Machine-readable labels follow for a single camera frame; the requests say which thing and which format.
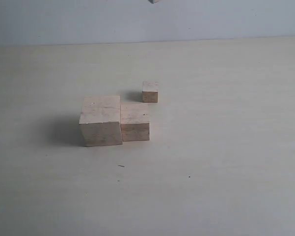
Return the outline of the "second largest wooden cube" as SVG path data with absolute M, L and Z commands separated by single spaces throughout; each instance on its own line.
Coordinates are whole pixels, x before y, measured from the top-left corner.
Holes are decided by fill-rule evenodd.
M 150 140 L 150 119 L 147 103 L 121 104 L 121 134 L 123 142 Z

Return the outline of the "smallest wooden cube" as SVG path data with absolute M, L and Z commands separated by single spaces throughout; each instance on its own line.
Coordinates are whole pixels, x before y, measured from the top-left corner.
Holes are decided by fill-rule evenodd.
M 158 102 L 158 82 L 143 82 L 142 101 L 144 103 Z

